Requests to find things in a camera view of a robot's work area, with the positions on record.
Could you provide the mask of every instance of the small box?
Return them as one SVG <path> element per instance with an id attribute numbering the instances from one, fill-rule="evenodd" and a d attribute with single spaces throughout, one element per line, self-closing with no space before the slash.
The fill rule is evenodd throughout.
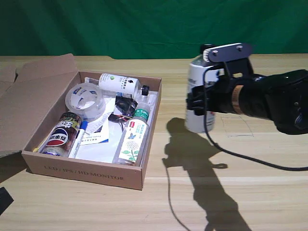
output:
<path id="1" fill-rule="evenodd" d="M 157 92 L 153 118 L 140 167 L 109 164 L 34 153 L 41 141 L 67 111 L 65 96 L 85 77 L 99 79 L 102 73 L 78 71 L 74 56 L 66 54 L 27 63 L 15 81 L 15 70 L 0 72 L 0 153 L 22 150 L 34 174 L 142 190 L 161 98 L 161 79 L 127 76 Z"/>

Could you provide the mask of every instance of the green backdrop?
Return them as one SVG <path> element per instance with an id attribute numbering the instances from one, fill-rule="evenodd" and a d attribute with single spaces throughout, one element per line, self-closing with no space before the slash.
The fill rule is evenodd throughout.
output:
<path id="1" fill-rule="evenodd" d="M 192 58 L 201 43 L 308 53 L 308 0 L 0 0 L 0 55 Z"/>

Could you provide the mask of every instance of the white marker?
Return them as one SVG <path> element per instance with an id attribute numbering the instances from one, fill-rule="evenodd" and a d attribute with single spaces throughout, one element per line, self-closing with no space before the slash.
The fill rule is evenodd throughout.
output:
<path id="1" fill-rule="evenodd" d="M 75 158 L 77 151 L 80 147 L 83 135 L 85 134 L 85 131 L 87 129 L 88 126 L 88 122 L 87 121 L 82 121 L 81 125 L 80 125 L 80 129 L 79 132 L 77 134 L 77 138 L 75 139 L 75 142 L 73 144 L 73 147 L 71 149 L 71 151 L 69 152 L 68 158 Z"/>

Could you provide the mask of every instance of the clear tape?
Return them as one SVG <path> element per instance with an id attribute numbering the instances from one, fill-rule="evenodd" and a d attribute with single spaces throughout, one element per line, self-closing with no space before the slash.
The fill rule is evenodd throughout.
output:
<path id="1" fill-rule="evenodd" d="M 75 85 L 67 93 L 65 104 L 70 112 L 88 122 L 99 118 L 105 110 L 102 91 L 92 83 Z"/>

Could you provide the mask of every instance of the wooden table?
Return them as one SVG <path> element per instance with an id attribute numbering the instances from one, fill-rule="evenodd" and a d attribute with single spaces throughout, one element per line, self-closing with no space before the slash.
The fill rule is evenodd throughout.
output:
<path id="1" fill-rule="evenodd" d="M 0 66 L 41 58 L 0 57 Z M 255 72 L 264 75 L 308 69 L 307 60 L 308 54 L 251 56 Z M 282 171 L 233 157 L 211 146 L 205 135 L 185 131 L 190 61 L 76 57 L 80 70 L 163 79 L 144 189 L 30 174 L 23 170 L 22 158 L 14 155 L 0 160 L 0 186 L 14 198 L 0 216 L 0 230 L 308 230 L 308 172 Z M 241 154 L 284 166 L 308 166 L 308 135 L 279 133 L 271 121 L 217 114 L 210 134 L 220 146 Z M 162 159 L 168 155 L 172 167 L 166 169 Z"/>

